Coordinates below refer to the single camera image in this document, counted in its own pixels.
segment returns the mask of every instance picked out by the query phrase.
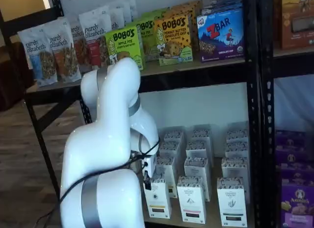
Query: white snack bag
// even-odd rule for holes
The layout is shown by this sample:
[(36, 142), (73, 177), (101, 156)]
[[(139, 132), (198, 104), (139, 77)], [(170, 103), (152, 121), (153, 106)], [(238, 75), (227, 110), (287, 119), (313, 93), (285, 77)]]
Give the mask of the white snack bag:
[(84, 37), (79, 18), (70, 18), (69, 22), (71, 26), (74, 48), (77, 54), (79, 70), (83, 74), (92, 70), (92, 66), (90, 64), (89, 49), (87, 47), (87, 42)]
[(112, 30), (124, 28), (124, 16), (122, 8), (112, 8), (110, 9), (110, 18), (112, 24)]
[(108, 6), (110, 9), (113, 8), (122, 8), (123, 9), (123, 17), (124, 17), (124, 23), (130, 23), (132, 22), (132, 16), (131, 16), (131, 7), (128, 0), (115, 0), (110, 3), (108, 3)]
[(108, 6), (99, 7), (78, 17), (89, 48), (92, 69), (106, 67), (109, 56), (104, 35), (112, 30)]
[(21, 42), (33, 66), (38, 86), (58, 82), (53, 53), (46, 38), (43, 25), (18, 32)]
[(135, 0), (129, 0), (130, 2), (130, 7), (131, 7), (131, 17), (132, 21), (138, 18), (138, 13), (137, 13), (137, 7), (136, 7), (136, 1)]
[(44, 33), (49, 40), (58, 67), (57, 73), (62, 81), (75, 82), (81, 79), (68, 19), (64, 17), (44, 24)]

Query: bobo's box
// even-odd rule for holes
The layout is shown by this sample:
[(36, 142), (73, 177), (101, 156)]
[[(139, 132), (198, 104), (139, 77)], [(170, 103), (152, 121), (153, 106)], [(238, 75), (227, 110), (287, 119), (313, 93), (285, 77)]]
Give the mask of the bobo's box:
[(243, 56), (242, 8), (197, 17), (201, 61)]
[(127, 26), (105, 34), (110, 63), (116, 64), (124, 57), (132, 58), (139, 68), (145, 67), (140, 26)]
[(151, 190), (146, 190), (143, 184), (149, 216), (170, 219), (172, 207), (164, 173), (154, 173), (151, 186)]
[(282, 179), (281, 227), (312, 228), (314, 183), (299, 179)]
[(182, 220), (206, 223), (206, 207), (201, 177), (180, 176), (177, 185)]
[(145, 61), (158, 60), (159, 53), (157, 50), (156, 38), (154, 35), (154, 19), (156, 14), (152, 13), (146, 17), (140, 18), (132, 23), (141, 27), (141, 35), (143, 40), (143, 50)]
[(313, 0), (282, 0), (282, 48), (314, 45)]
[(160, 65), (193, 61), (190, 28), (189, 13), (155, 20), (154, 32)]
[(222, 226), (247, 227), (243, 179), (218, 178), (217, 193)]

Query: brown snack box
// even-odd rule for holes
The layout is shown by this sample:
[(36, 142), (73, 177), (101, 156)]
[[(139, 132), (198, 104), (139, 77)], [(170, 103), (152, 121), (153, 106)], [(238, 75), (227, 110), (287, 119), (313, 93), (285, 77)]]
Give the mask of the brown snack box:
[(314, 1), (281, 0), (282, 48), (314, 45)]

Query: black shelf frame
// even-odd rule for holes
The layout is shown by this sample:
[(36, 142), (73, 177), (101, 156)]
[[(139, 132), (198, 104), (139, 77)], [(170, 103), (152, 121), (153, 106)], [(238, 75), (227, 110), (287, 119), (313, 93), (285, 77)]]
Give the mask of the black shelf frame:
[[(13, 22), (4, 22), (0, 18), (0, 29), (6, 43), (10, 45), (9, 37), (18, 31), (46, 23), (63, 16), (63, 10), (60, 0), (52, 0), (54, 7), (48, 10), (37, 12), (23, 18), (15, 19)], [(191, 88), (227, 83), (246, 82), (247, 85), (247, 104), (250, 127), (250, 147), (251, 147), (251, 179), (252, 194), (254, 205), (255, 227), (268, 227), (267, 216), (268, 206), (265, 207), (264, 201), (264, 177), (263, 177), (263, 107), (261, 93), (261, 50), (259, 43), (259, 30), (257, 23), (257, 0), (243, 0), (244, 13), (244, 38), (245, 38), (245, 61), (243, 63), (234, 63), (229, 65), (214, 66), (210, 68), (201, 68), (190, 71), (178, 71), (160, 75), (143, 76), (139, 92), (164, 91), (179, 88)], [(14, 60), (14, 54), (10, 52), (11, 59)], [(17, 80), (21, 84), (18, 72), (15, 72)], [(79, 85), (73, 87), (64, 87), (60, 89), (51, 89), (46, 91), (37, 91), (25, 94), (25, 102), (29, 111), (40, 148), (46, 162), (52, 184), (54, 186), (57, 198), (59, 199), (59, 185), (53, 170), (49, 153), (42, 136), (42, 131), (46, 129), (56, 118), (58, 118), (75, 101), (80, 101), (85, 123), (91, 122), (91, 116), (87, 106), (83, 103)], [(48, 103), (57, 103), (43, 117), (37, 119), (33, 106)], [(146, 227), (160, 227), (160, 224), (145, 223)]]

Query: product label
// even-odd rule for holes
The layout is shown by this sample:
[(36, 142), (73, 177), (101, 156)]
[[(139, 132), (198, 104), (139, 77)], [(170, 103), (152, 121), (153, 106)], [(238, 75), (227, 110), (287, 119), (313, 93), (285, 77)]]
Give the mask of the product label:
[(242, 9), (197, 18), (202, 61), (243, 56)]
[(124, 57), (130, 57), (137, 63), (140, 70), (144, 68), (136, 26), (127, 26), (123, 29), (111, 31), (106, 33), (105, 37), (111, 64), (117, 63)]
[(141, 28), (145, 60), (158, 60), (159, 53), (157, 51), (156, 38), (154, 36), (154, 16), (140, 19), (134, 22), (134, 24)]
[(160, 65), (193, 60), (189, 26), (188, 14), (155, 21), (154, 32)]

